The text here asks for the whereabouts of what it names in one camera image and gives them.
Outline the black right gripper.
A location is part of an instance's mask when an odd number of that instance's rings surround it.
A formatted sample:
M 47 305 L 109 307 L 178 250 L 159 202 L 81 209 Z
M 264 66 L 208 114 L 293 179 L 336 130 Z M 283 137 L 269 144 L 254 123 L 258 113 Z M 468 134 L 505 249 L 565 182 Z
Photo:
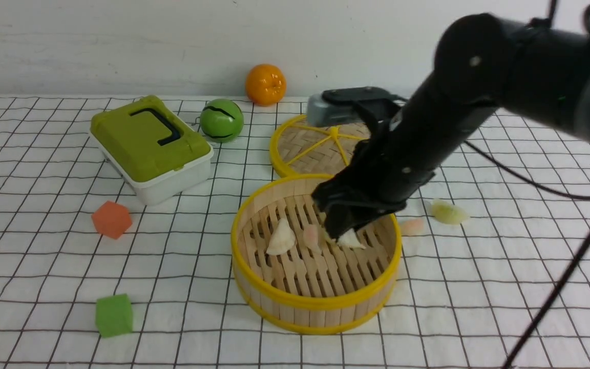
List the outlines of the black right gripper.
M 337 240 L 349 231 L 357 233 L 402 209 L 479 126 L 476 105 L 403 105 L 347 168 L 312 192 L 326 214 L 328 236 Z

